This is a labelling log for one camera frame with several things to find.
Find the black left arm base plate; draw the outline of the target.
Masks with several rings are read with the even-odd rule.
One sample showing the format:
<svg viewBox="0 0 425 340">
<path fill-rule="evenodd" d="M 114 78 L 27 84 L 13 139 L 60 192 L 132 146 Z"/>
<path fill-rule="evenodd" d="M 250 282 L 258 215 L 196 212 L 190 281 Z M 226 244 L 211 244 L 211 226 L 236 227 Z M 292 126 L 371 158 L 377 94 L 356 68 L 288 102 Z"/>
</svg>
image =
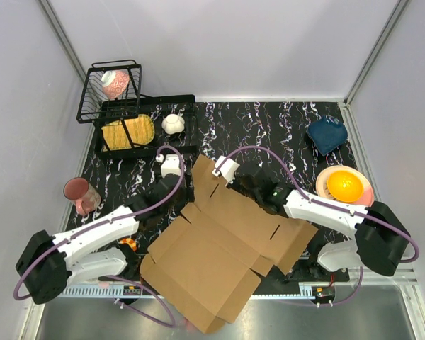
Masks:
<svg viewBox="0 0 425 340">
<path fill-rule="evenodd" d="M 143 255 L 138 254 L 127 263 L 126 267 L 120 273 L 100 276 L 98 279 L 100 281 L 118 281 L 118 278 L 122 278 L 127 281 L 141 283 L 140 266 L 143 258 Z"/>
</svg>

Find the orange striped toy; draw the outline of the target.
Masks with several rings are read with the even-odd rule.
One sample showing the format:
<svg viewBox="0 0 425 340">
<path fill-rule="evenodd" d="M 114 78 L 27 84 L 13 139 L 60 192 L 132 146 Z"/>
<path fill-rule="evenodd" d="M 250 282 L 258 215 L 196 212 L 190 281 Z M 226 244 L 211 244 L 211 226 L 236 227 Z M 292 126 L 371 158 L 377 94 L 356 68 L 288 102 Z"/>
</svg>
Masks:
<svg viewBox="0 0 425 340">
<path fill-rule="evenodd" d="M 120 244 L 128 245 L 134 252 L 138 250 L 137 242 L 131 238 L 124 238 L 119 241 Z"/>
</svg>

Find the pink patterned bowl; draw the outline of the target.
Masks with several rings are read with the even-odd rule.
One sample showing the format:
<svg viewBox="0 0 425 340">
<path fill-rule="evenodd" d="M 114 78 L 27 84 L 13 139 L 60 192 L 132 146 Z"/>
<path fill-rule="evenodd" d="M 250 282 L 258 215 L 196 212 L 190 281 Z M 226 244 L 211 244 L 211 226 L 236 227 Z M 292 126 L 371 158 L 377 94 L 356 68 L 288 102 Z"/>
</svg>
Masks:
<svg viewBox="0 0 425 340">
<path fill-rule="evenodd" d="M 129 81 L 129 74 L 120 70 L 106 71 L 101 77 L 103 92 L 109 100 L 119 97 L 128 87 Z"/>
</svg>

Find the pink plate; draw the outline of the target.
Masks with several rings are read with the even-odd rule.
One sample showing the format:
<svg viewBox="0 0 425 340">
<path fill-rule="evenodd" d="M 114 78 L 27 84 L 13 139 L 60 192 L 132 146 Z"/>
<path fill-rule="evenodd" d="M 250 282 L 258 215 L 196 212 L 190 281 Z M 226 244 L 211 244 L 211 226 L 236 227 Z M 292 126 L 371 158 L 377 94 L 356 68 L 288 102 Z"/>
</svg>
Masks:
<svg viewBox="0 0 425 340">
<path fill-rule="evenodd" d="M 335 171 L 349 171 L 352 174 L 355 174 L 357 177 L 359 177 L 359 179 L 361 180 L 362 184 L 363 184 L 363 188 L 364 188 L 364 192 L 362 197 L 352 203 L 349 204 L 353 204 L 353 205 L 365 205 L 365 206 L 371 206 L 374 202 L 374 194 L 373 194 L 373 189 L 372 186 L 370 184 L 370 182 L 368 181 L 368 179 L 361 174 L 359 171 L 349 167 L 349 166 L 342 166 L 342 165 L 335 165 L 335 166 L 330 166 L 328 168 L 326 168 L 325 170 L 323 170 L 319 176 L 317 177 L 316 180 L 316 191 L 317 191 L 317 195 L 322 197 L 322 198 L 327 198 L 330 200 L 336 200 L 337 202 L 341 202 L 339 200 L 337 200 L 336 198 L 334 198 L 329 190 L 327 189 L 327 179 L 328 177 L 334 173 Z"/>
</svg>

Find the dark blue bowl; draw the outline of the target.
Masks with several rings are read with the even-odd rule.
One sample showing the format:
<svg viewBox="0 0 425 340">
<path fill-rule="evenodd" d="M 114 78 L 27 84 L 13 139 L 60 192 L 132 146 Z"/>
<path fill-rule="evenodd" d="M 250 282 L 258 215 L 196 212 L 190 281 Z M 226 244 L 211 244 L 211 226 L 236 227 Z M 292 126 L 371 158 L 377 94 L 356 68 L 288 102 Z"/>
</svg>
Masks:
<svg viewBox="0 0 425 340">
<path fill-rule="evenodd" d="M 334 151 L 348 139 L 345 125 L 335 117 L 323 115 L 309 124 L 307 134 L 322 156 Z"/>
</svg>

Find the yellow woven plate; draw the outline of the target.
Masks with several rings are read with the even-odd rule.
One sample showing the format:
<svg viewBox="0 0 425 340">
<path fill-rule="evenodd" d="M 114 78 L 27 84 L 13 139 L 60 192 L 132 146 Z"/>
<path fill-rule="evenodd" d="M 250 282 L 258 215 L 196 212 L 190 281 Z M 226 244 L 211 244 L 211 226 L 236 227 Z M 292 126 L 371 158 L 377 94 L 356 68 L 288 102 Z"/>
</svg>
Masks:
<svg viewBox="0 0 425 340">
<path fill-rule="evenodd" d="M 155 137 L 152 119 L 145 114 L 136 118 L 116 120 L 102 128 L 105 150 L 116 151 L 148 145 Z"/>
</svg>

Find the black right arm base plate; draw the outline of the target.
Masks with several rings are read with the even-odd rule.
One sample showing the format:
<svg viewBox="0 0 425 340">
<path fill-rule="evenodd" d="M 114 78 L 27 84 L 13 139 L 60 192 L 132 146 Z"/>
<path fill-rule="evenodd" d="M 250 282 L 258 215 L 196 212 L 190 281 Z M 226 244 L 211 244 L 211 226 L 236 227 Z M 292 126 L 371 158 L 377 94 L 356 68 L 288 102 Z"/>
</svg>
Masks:
<svg viewBox="0 0 425 340">
<path fill-rule="evenodd" d="M 274 266 L 266 277 L 261 278 L 262 283 L 347 283 L 349 281 L 350 275 L 347 269 L 329 272 L 311 259 L 308 250 L 303 251 L 302 256 L 295 262 L 289 273 L 282 274 L 280 269 Z"/>
</svg>

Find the orange bowl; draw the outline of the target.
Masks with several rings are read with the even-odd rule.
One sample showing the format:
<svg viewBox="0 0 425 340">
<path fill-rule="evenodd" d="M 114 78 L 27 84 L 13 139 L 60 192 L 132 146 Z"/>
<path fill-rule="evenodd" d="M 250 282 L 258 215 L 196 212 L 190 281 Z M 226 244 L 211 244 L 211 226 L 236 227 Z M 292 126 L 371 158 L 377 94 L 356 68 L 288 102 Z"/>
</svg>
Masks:
<svg viewBox="0 0 425 340">
<path fill-rule="evenodd" d="M 327 189 L 337 200 L 352 203 L 359 200 L 364 192 L 359 177 L 349 171 L 335 171 L 327 179 Z"/>
</svg>

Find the brown cardboard box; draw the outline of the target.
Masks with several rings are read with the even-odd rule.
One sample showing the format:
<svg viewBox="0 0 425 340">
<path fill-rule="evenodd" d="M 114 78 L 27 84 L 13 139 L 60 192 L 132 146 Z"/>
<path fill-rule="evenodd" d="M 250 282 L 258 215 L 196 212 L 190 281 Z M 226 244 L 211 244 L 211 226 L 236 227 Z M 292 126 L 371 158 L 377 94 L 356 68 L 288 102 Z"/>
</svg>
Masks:
<svg viewBox="0 0 425 340">
<path fill-rule="evenodd" d="M 195 200 L 149 245 L 140 275 L 204 334 L 233 323 L 277 267 L 288 273 L 316 227 L 269 215 L 228 189 L 199 156 L 191 170 Z"/>
</svg>

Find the pink mug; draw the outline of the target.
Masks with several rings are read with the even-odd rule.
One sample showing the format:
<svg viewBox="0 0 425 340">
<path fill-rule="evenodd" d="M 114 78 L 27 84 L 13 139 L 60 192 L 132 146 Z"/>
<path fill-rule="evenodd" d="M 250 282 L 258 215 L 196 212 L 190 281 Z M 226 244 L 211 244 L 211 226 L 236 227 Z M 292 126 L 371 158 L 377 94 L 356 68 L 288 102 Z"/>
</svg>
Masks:
<svg viewBox="0 0 425 340">
<path fill-rule="evenodd" d="M 87 216 L 101 204 L 101 196 L 85 178 L 70 179 L 64 185 L 63 194 L 81 216 Z"/>
</svg>

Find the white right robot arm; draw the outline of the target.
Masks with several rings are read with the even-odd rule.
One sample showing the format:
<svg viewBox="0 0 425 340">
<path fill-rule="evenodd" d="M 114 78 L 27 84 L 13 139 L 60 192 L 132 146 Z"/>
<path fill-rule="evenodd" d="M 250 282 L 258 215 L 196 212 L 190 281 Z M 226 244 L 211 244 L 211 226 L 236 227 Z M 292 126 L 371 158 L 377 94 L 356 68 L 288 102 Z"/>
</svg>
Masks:
<svg viewBox="0 0 425 340">
<path fill-rule="evenodd" d="M 379 201 L 369 207 L 330 201 L 273 181 L 251 162 L 237 168 L 230 186 L 271 215 L 313 222 L 348 238 L 314 252 L 315 259 L 307 263 L 307 272 L 316 281 L 323 281 L 332 271 L 357 266 L 393 276 L 409 244 L 410 234 L 404 225 Z"/>
</svg>

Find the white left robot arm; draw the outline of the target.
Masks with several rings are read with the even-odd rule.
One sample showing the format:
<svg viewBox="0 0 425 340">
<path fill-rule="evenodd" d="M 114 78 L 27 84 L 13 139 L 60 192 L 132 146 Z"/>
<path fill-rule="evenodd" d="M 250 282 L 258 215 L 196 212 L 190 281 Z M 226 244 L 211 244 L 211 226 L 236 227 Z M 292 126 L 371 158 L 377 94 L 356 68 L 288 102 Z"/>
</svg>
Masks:
<svg viewBox="0 0 425 340">
<path fill-rule="evenodd" d="M 190 174 L 167 174 L 98 220 L 55 235 L 35 233 L 16 264 L 14 298 L 42 305 L 84 281 L 132 280 L 140 256 L 122 239 L 157 227 L 192 198 Z"/>
</svg>

